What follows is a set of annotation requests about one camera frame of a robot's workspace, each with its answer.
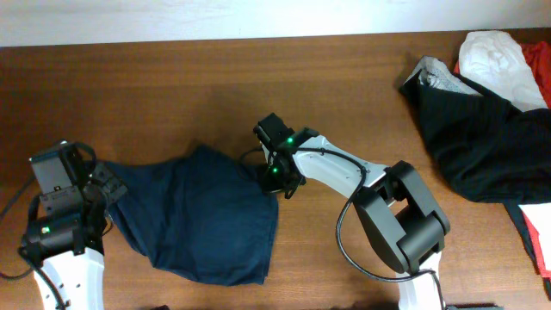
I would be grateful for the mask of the navy blue shorts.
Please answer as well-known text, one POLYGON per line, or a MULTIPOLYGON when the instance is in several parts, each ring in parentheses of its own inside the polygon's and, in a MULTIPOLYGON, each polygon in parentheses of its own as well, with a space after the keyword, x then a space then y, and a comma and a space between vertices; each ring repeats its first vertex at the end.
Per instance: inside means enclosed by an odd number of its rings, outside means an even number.
POLYGON ((245 178, 253 167, 208 146, 157 164, 105 165, 127 187, 108 212, 152 267, 204 284, 264 283, 279 206, 245 178))

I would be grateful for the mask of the black shorts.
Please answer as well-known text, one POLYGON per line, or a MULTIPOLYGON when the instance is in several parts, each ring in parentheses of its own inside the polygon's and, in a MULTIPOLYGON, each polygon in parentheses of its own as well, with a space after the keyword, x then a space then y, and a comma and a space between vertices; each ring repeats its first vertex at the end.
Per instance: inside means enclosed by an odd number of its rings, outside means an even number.
POLYGON ((450 188, 471 202, 503 204, 535 260, 520 207, 550 200, 549 109, 523 112, 431 56, 418 61, 399 91, 450 188))

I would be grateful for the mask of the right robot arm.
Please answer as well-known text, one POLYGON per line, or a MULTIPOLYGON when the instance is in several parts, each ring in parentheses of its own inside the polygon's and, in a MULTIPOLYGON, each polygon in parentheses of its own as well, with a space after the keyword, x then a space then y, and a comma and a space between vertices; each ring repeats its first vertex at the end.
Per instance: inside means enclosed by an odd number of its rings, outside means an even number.
POLYGON ((344 216, 354 208, 371 248, 396 275, 376 275, 343 251, 348 263, 370 279, 398 284, 401 309, 446 307, 438 268, 450 224, 412 165, 370 163, 308 127, 257 124, 253 132, 266 158, 264 190, 291 198, 312 179, 338 192, 346 199, 335 227, 338 249, 344 216))

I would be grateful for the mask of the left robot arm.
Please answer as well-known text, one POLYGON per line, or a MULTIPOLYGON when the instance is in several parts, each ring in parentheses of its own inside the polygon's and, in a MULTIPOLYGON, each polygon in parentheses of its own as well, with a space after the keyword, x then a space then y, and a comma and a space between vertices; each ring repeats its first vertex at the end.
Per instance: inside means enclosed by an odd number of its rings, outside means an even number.
POLYGON ((100 310, 108 208, 127 186, 82 142, 62 140, 29 162, 40 193, 29 204, 18 253, 34 273, 42 304, 100 310))

